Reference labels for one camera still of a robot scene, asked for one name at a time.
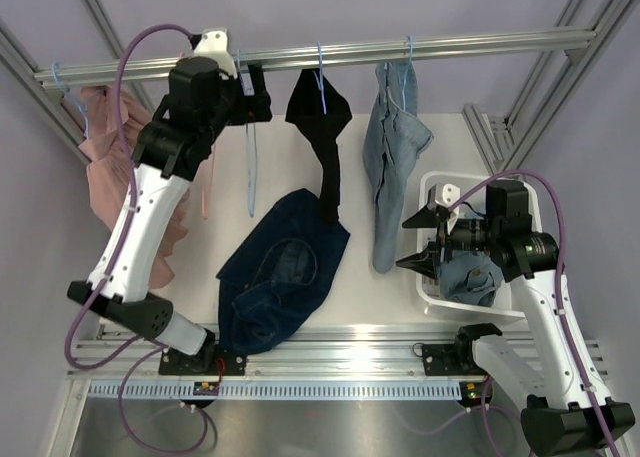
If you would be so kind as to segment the light blue wire hanger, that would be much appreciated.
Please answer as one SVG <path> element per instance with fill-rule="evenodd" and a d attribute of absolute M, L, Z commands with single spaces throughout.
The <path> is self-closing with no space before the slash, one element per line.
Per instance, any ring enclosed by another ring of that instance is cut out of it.
<path fill-rule="evenodd" d="M 237 50 L 235 55 L 236 68 L 238 77 L 242 86 L 245 97 L 254 95 L 252 78 L 249 70 L 243 70 L 240 63 L 241 51 Z M 247 169 L 247 211 L 251 218 L 255 215 L 255 200 L 258 180 L 258 150 L 256 124 L 253 118 L 249 118 L 245 124 L 245 151 L 246 151 L 246 169 Z"/>

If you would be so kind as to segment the light blue denim skirt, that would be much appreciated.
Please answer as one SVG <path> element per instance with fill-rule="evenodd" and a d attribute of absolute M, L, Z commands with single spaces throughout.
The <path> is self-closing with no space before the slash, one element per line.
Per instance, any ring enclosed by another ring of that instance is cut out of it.
<path fill-rule="evenodd" d="M 438 270 L 440 295 L 449 302 L 490 308 L 504 278 L 483 252 L 454 251 Z"/>

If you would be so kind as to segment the pink wire hanger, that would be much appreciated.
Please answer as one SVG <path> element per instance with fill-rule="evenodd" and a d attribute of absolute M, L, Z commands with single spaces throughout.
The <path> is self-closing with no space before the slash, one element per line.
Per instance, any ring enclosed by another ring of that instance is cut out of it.
<path fill-rule="evenodd" d="M 180 172 L 194 179 L 201 164 L 205 170 L 198 177 L 201 213 L 210 214 L 214 157 L 211 156 L 215 132 L 212 121 L 218 95 L 218 64 L 206 57 L 183 58 L 173 71 L 171 92 L 175 104 L 171 120 L 181 131 Z"/>

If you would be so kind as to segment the dark blue denim skirt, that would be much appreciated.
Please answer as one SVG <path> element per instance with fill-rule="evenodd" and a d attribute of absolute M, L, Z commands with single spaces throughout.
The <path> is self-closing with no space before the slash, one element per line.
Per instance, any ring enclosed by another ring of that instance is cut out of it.
<path fill-rule="evenodd" d="M 254 355 L 288 340 L 327 298 L 349 238 L 309 190 L 279 199 L 217 274 L 220 346 Z"/>

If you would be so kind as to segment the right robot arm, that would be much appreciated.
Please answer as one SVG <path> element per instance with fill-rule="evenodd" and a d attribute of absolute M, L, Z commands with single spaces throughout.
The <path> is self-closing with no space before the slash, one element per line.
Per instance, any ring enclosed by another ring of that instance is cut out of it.
<path fill-rule="evenodd" d="M 577 324 L 564 273 L 563 250 L 543 232 L 535 191 L 510 179 L 489 178 L 484 209 L 473 218 L 459 212 L 469 197 L 452 183 L 433 185 L 407 229 L 432 231 L 420 252 L 397 261 L 437 282 L 457 252 L 482 254 L 503 276 L 524 313 L 541 368 L 532 368 L 494 323 L 459 328 L 450 344 L 423 344 L 426 375 L 490 377 L 520 412 L 524 437 L 537 456 L 609 450 L 636 422 L 627 403 L 615 401 L 594 366 Z"/>

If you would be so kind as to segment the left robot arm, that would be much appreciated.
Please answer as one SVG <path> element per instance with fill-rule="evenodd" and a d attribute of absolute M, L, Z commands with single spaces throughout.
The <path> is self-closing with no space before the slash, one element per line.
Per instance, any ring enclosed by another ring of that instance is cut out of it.
<path fill-rule="evenodd" d="M 67 296 L 137 337 L 180 355 L 187 371 L 216 363 L 213 332 L 153 294 L 150 277 L 162 239 L 181 199 L 228 126 L 268 122 L 271 96 L 259 64 L 225 69 L 207 57 L 179 60 L 169 91 L 140 131 L 133 176 L 107 247 L 90 276 L 70 283 Z"/>

